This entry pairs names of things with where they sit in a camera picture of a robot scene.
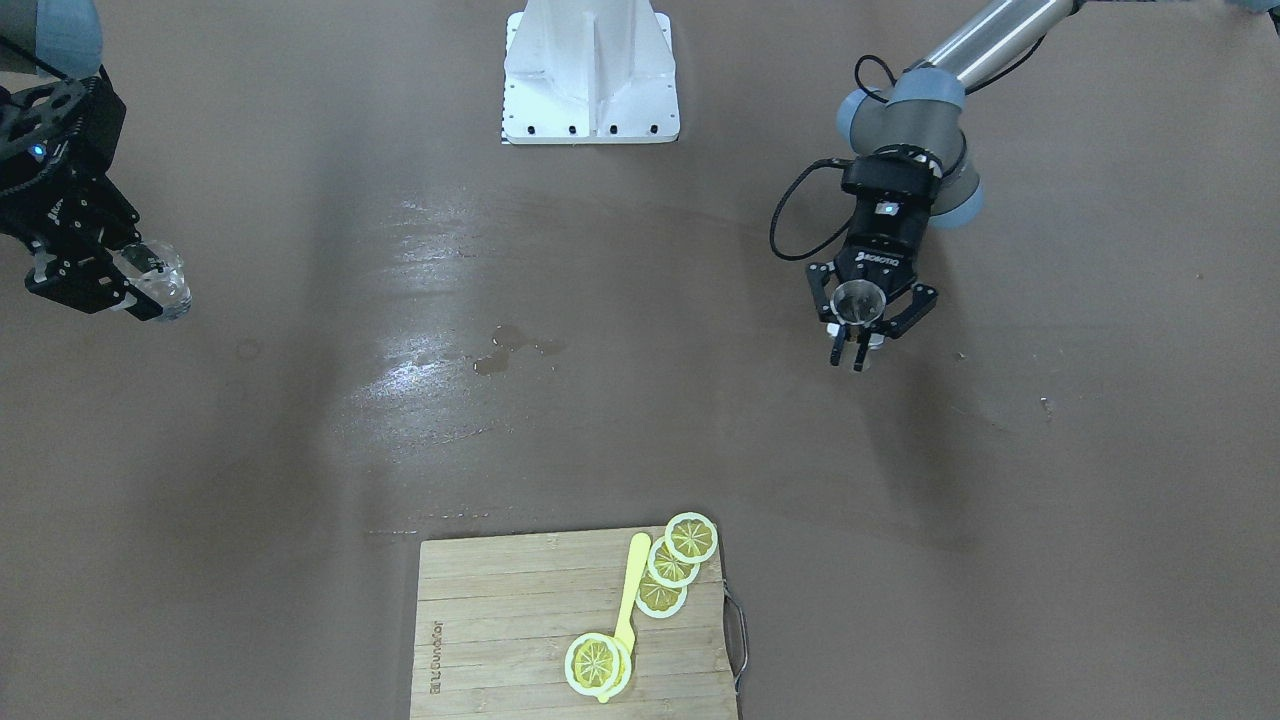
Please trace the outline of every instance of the yellow lemon slice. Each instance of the yellow lemon slice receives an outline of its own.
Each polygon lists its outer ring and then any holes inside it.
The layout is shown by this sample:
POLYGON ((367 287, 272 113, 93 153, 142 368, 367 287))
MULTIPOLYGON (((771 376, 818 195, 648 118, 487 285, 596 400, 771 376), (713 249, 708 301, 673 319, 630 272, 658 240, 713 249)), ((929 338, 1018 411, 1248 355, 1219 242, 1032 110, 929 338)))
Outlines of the yellow lemon slice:
POLYGON ((672 589, 659 584, 657 578, 646 574, 640 580, 640 592, 636 593, 636 606, 640 609, 640 612, 662 620, 678 612, 685 606, 687 597, 687 587, 672 589))
POLYGON ((682 512, 667 523, 666 544, 682 562, 701 562, 716 555, 719 536, 716 524, 698 512, 682 512))
POLYGON ((649 548, 649 577, 664 588, 680 589, 698 577, 698 564, 680 560, 666 542, 659 541, 649 548))
POLYGON ((623 655, 626 653, 608 635, 580 635, 564 653, 564 679, 579 694, 599 697, 617 683, 622 674, 623 655))

